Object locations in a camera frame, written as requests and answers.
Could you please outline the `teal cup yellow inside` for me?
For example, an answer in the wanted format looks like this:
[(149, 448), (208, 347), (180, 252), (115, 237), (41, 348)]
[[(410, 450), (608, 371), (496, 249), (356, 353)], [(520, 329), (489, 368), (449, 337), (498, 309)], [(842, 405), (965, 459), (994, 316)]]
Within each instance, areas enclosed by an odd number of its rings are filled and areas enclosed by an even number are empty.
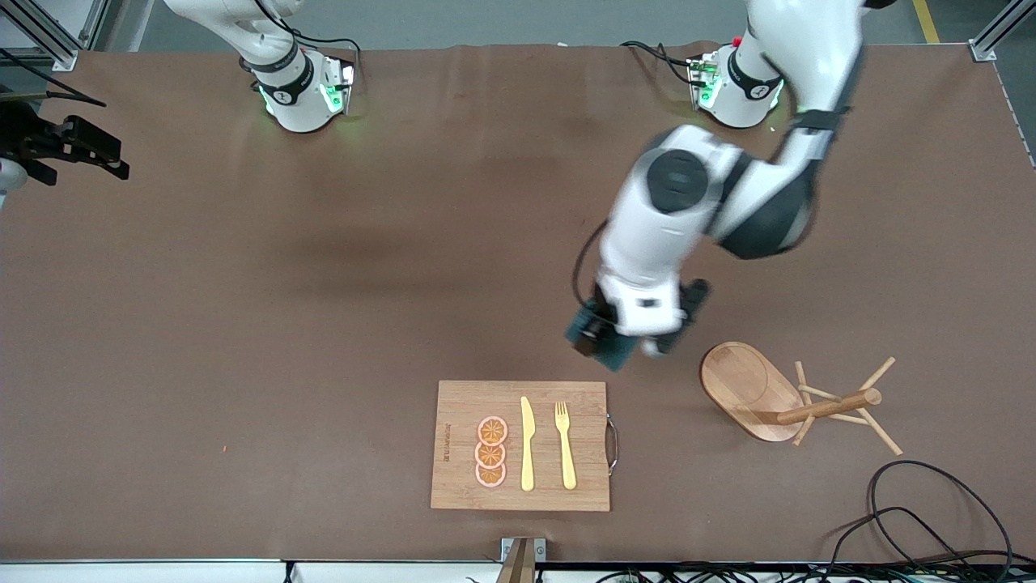
[[(565, 339), (567, 340), (568, 343), (570, 343), (570, 346), (573, 347), (575, 351), (576, 351), (576, 314), (574, 315), (573, 320), (570, 322), (570, 324), (567, 325), (567, 329), (565, 332)], [(613, 351), (611, 351), (611, 353), (603, 355), (603, 357), (588, 357), (592, 360), (595, 360), (596, 362), (603, 365), (604, 368), (611, 370), (611, 372), (617, 372), (618, 369), (621, 369), (622, 366), (624, 366), (625, 362), (629, 360), (629, 358), (631, 357), (633, 351), (635, 350), (638, 344), (638, 339), (636, 337), (621, 336), (618, 334), (617, 328), (615, 328), (615, 331), (617, 331), (617, 346), (614, 348)]]

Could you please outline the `wooden mug tree stand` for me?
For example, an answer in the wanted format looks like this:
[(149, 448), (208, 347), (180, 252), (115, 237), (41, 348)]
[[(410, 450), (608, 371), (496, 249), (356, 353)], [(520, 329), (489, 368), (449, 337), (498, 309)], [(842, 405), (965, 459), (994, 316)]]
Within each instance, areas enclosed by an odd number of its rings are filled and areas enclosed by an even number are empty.
[(792, 381), (757, 348), (728, 341), (707, 352), (699, 375), (711, 401), (756, 440), (799, 446), (817, 420), (832, 419), (869, 428), (888, 450), (902, 455), (870, 412), (883, 402), (877, 381), (895, 362), (890, 357), (877, 366), (857, 391), (836, 395), (810, 386), (802, 363), (796, 362)]

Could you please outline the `yellow plastic fork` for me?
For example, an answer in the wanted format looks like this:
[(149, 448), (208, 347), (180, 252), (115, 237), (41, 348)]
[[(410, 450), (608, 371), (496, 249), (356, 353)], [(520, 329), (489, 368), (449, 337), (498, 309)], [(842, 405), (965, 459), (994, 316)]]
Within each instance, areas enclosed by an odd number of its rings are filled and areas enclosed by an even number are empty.
[(574, 458), (572, 454), (572, 446), (570, 442), (569, 431), (571, 428), (571, 420), (569, 411), (567, 410), (567, 404), (565, 402), (556, 402), (554, 407), (554, 420), (555, 427), (558, 429), (559, 439), (560, 439), (560, 464), (562, 464), (562, 476), (563, 486), (567, 490), (575, 490), (578, 486), (577, 473), (575, 471)]

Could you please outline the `yellow plastic knife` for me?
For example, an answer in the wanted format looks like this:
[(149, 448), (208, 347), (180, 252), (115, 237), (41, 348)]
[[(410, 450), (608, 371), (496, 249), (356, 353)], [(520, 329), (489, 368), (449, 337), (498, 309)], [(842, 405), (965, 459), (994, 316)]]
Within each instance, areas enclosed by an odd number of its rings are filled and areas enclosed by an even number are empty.
[(520, 398), (522, 419), (522, 466), (520, 486), (522, 491), (529, 493), (534, 489), (533, 437), (536, 435), (537, 424), (534, 419), (533, 403), (528, 396)]

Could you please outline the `bamboo cutting board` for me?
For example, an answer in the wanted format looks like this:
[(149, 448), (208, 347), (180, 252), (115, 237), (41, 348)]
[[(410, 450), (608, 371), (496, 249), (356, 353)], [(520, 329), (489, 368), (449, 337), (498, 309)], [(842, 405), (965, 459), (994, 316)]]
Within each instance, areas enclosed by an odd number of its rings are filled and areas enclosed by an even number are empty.
[[(533, 437), (534, 489), (520, 486), (522, 466), (521, 396), (528, 396), (537, 424)], [(563, 486), (560, 439), (554, 407), (565, 402), (578, 486)], [(474, 476), (477, 426), (490, 415), (508, 425), (503, 447), (507, 478), (481, 486)], [(607, 386), (603, 381), (441, 381), (431, 474), (434, 509), (482, 512), (591, 512), (610, 509), (611, 461)]]

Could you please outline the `brown table cover sheet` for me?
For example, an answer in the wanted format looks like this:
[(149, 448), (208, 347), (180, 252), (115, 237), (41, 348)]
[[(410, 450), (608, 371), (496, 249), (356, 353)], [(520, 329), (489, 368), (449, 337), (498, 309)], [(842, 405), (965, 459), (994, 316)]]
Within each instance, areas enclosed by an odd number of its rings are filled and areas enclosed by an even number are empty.
[[(680, 122), (677, 81), (556, 45), (363, 71), (358, 119), (293, 135), (229, 54), (80, 60), (132, 174), (62, 165), (0, 211), (0, 560), (482, 560), (521, 535), (552, 560), (826, 560), (890, 453), (848, 422), (747, 436), (698, 380), (729, 340), (831, 392), (895, 358), (877, 420), (1036, 558), (1036, 171), (991, 64), (869, 47), (810, 236), (699, 247), (696, 325), (617, 374), (563, 337), (572, 265)], [(433, 509), (442, 380), (606, 383), (611, 509)]]

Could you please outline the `aluminium frame profile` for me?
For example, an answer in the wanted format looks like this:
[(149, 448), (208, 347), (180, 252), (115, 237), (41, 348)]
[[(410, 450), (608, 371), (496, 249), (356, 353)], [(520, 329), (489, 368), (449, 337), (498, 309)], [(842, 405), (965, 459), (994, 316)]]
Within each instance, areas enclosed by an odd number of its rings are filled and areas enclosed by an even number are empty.
[(1009, 0), (977, 36), (968, 40), (973, 62), (995, 62), (996, 47), (1032, 14), (1036, 14), (1036, 0)]
[(92, 49), (111, 0), (0, 0), (0, 48), (71, 71)]

